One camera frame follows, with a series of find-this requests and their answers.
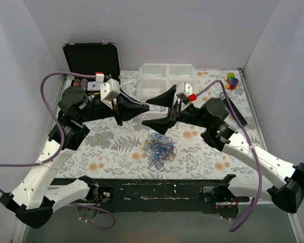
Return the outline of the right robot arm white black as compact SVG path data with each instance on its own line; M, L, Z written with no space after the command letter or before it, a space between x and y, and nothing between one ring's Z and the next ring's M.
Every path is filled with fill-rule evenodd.
M166 92L150 98L147 103L168 108L166 117L143 121L160 134L165 134L177 122L204 128L204 142L212 148L233 156L258 173L258 181L245 184L234 174L204 191L205 200L225 202L240 197L269 200L288 213L296 213L304 199L304 163L284 161L248 141L225 122L229 112L220 98L211 98L200 108L193 105L197 95L189 84L174 85Z

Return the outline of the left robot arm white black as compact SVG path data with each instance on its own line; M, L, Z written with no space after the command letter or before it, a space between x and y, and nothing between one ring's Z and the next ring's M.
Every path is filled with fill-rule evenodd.
M0 203L15 213L26 225L38 229L58 209L76 200L94 202L98 197L97 182L81 176L53 191L48 188L64 163L77 151L90 130L86 122L115 117L117 124L149 111L149 106L131 101L123 94L112 93L112 107L99 98L88 99L79 86L67 88L59 101L60 113L44 148L31 170L12 192L3 193Z

